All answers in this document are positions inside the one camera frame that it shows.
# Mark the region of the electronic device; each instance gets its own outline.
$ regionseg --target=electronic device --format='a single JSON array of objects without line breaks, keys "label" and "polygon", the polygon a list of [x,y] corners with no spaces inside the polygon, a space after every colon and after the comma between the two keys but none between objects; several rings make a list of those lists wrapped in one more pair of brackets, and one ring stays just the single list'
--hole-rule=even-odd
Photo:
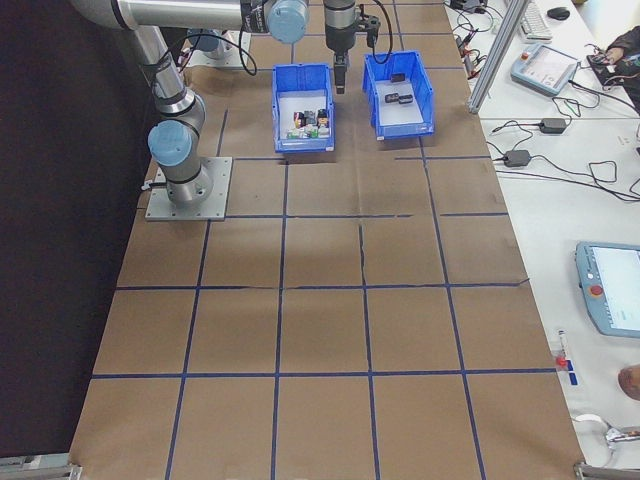
[{"label": "electronic device", "polygon": [[449,6],[465,12],[484,13],[484,7],[489,0],[450,0]]},{"label": "electronic device", "polygon": [[597,55],[587,55],[587,62],[589,62],[589,66],[591,70],[595,74],[596,78],[600,82],[600,85],[603,87],[606,86],[614,86],[620,85],[620,82],[615,79],[611,79],[611,77],[617,76],[615,65],[610,65],[606,60],[604,53],[599,53]]},{"label": "electronic device", "polygon": [[553,39],[551,29],[535,0],[529,2],[527,10],[520,20],[520,33],[524,37],[525,43],[549,43]]},{"label": "electronic device", "polygon": [[537,43],[527,48],[511,67],[511,78],[550,97],[556,96],[573,78],[578,59]]},{"label": "electronic device", "polygon": [[547,17],[554,20],[566,20],[571,15],[571,12],[567,7],[556,7],[547,10]]},{"label": "electronic device", "polygon": [[580,288],[598,331],[640,338],[640,246],[580,242]]}]

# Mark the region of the cardboard surface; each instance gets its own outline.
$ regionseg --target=cardboard surface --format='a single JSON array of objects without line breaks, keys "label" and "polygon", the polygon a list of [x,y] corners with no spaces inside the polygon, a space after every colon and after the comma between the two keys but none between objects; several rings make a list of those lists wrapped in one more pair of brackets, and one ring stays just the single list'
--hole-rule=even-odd
[{"label": "cardboard surface", "polygon": [[[230,217],[139,211],[72,449],[88,477],[573,477],[577,442],[444,8],[391,9],[396,49],[421,51],[434,87],[429,138],[375,140],[362,35],[331,153],[274,152],[270,70],[187,73],[207,104],[200,149],[235,157]],[[292,51],[332,63],[322,35],[252,38],[263,68]]]}]

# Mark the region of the person's hand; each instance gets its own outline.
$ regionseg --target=person's hand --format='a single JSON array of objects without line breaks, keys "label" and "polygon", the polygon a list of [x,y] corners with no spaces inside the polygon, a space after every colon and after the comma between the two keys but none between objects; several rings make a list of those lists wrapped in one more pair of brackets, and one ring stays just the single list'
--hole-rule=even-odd
[{"label": "person's hand", "polygon": [[605,53],[605,58],[610,65],[617,63],[622,57],[624,57],[624,50],[620,47],[610,48],[607,50],[607,53]]}]

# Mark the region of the electronic component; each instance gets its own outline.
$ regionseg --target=electronic component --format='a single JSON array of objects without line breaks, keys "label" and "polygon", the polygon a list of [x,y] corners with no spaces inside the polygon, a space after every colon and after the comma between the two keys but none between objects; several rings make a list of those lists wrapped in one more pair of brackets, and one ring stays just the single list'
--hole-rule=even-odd
[{"label": "electronic component", "polygon": [[484,13],[488,0],[450,0],[449,6],[465,12]]},{"label": "electronic component", "polygon": [[578,59],[542,44],[522,52],[511,67],[511,78],[537,92],[556,96],[573,78]]},{"label": "electronic component", "polygon": [[576,266],[589,317],[598,331],[640,338],[640,246],[580,242]]},{"label": "electronic component", "polygon": [[540,122],[540,131],[548,135],[559,135],[567,129],[564,118],[543,118]]},{"label": "electronic component", "polygon": [[404,73],[391,74],[391,83],[404,82],[406,79],[407,79],[407,76]]},{"label": "electronic component", "polygon": [[531,161],[529,150],[509,150],[504,154],[504,164],[509,168],[526,167]]},{"label": "electronic component", "polygon": [[399,103],[400,105],[406,105],[413,102],[413,95],[410,93],[407,95],[400,95],[399,93],[388,93],[384,96],[385,103]]}]

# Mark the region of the blue bin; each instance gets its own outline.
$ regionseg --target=blue bin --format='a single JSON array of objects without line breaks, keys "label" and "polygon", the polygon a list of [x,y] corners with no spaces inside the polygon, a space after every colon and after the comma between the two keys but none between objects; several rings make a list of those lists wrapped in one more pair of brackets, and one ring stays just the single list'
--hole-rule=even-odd
[{"label": "blue bin", "polygon": [[[273,140],[278,153],[332,151],[335,147],[335,117],[331,75],[326,63],[275,65],[271,107]],[[292,102],[300,105],[291,108]],[[285,125],[293,126],[293,112],[324,109],[329,118],[329,136],[324,138],[286,138]]]},{"label": "blue bin", "polygon": [[[381,62],[385,56],[385,54],[379,54],[376,55],[376,58]],[[376,82],[387,81],[385,83],[388,83],[392,75],[400,73],[404,73],[406,81],[402,85],[398,84],[398,87],[410,87],[413,89],[413,102],[415,105],[411,106],[411,115],[407,115],[407,121],[400,120],[398,123],[393,121],[388,123],[386,120],[389,115],[387,113],[381,115],[381,108],[396,109],[392,118],[396,114],[402,117],[409,110],[398,110],[402,107],[407,107],[407,105],[385,105],[384,98],[379,98]],[[417,51],[392,52],[389,60],[383,64],[377,63],[372,54],[366,54],[362,90],[364,90],[369,100],[371,126],[375,129],[378,140],[421,137],[432,135],[435,132],[433,88],[422,64],[420,53]],[[384,122],[381,121],[383,116],[386,117]]]}]

